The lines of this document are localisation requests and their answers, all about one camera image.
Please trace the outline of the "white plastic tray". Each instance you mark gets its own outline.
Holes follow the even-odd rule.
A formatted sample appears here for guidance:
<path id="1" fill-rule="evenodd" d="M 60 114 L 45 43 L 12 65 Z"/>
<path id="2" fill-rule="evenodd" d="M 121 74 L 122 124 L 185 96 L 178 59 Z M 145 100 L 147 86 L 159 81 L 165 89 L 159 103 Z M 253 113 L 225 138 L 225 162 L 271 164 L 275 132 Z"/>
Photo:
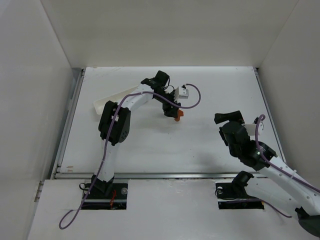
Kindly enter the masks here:
<path id="1" fill-rule="evenodd" d="M 98 116 L 101 116 L 102 113 L 103 113 L 103 110 L 104 110 L 104 107 L 105 107 L 105 104 L 108 102 L 108 101 L 112 101 L 112 102 L 119 102 L 123 97 L 125 97 L 126 95 L 128 94 L 131 94 L 133 91 L 135 91 L 136 89 L 138 88 L 138 86 L 134 86 L 132 88 L 128 88 L 124 91 L 121 91 L 121 92 L 118 92 L 116 94 L 113 94 L 113 95 L 110 95 L 110 96 L 107 96 L 107 97 L 104 97 L 102 99 L 99 99 L 99 100 L 96 100 L 94 103 L 93 103 L 93 106 L 94 106 L 94 109 L 95 109 L 95 112 Z"/>

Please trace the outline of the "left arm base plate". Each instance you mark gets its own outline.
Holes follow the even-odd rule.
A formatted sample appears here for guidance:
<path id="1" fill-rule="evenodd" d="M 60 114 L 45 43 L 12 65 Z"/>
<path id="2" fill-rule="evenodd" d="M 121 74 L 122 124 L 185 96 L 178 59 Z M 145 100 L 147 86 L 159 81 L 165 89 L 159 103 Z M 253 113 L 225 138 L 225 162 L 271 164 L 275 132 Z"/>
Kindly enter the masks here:
<path id="1" fill-rule="evenodd" d="M 82 210 L 126 210 L 128 196 L 128 182 L 115 182 L 110 193 L 104 195 L 95 187 L 92 188 Z"/>

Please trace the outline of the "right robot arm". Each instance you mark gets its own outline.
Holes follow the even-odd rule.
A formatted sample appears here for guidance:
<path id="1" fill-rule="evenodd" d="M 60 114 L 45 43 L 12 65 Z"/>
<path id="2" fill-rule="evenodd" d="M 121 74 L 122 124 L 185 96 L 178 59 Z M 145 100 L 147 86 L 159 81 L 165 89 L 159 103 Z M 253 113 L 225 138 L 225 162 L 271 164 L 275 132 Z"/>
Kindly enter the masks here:
<path id="1" fill-rule="evenodd" d="M 259 141 L 259 126 L 265 115 L 258 116 L 254 132 L 245 124 L 241 112 L 216 113 L 214 122 L 223 124 L 219 134 L 232 157 L 265 176 L 272 183 L 263 183 L 246 171 L 232 181 L 242 199 L 252 197 L 285 211 L 287 218 L 297 220 L 309 234 L 320 236 L 320 190 L 291 169 L 267 144 Z"/>

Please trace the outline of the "wooden wedge block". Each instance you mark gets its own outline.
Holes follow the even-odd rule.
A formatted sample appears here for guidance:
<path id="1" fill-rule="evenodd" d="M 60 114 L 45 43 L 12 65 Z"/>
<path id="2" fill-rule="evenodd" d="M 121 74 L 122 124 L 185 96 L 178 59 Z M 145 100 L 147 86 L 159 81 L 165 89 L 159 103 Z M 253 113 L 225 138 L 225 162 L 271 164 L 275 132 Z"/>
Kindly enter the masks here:
<path id="1" fill-rule="evenodd" d="M 181 109 L 179 109 L 178 111 L 177 111 L 177 118 L 181 118 L 181 117 L 183 117 L 184 116 L 184 112 L 181 110 Z"/>

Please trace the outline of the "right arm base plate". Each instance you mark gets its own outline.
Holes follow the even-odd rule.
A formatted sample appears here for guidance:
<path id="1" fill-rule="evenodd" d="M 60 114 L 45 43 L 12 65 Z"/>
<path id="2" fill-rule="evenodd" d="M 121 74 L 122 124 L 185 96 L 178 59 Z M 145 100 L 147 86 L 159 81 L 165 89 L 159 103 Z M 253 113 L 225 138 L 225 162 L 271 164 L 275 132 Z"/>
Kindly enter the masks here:
<path id="1" fill-rule="evenodd" d="M 249 196 L 243 187 L 236 186 L 232 182 L 217 182 L 215 184 L 215 196 L 220 210 L 264 210 L 261 200 Z"/>

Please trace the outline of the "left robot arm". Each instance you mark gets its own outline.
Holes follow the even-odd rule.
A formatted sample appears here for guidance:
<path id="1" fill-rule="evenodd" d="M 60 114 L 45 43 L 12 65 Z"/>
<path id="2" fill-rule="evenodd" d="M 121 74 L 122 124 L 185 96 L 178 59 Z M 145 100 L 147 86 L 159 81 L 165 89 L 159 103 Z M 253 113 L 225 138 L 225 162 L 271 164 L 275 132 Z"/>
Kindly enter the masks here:
<path id="1" fill-rule="evenodd" d="M 92 188 L 105 197 L 112 191 L 115 175 L 115 161 L 120 143 L 128 137 L 131 113 L 152 99 L 162 103 L 166 117 L 179 121 L 183 111 L 175 99 L 175 92 L 167 93 L 165 88 L 170 77 L 158 71 L 155 77 L 141 81 L 137 89 L 117 103 L 111 100 L 104 105 L 98 125 L 100 137 L 104 141 L 103 157 L 98 170 L 91 177 Z"/>

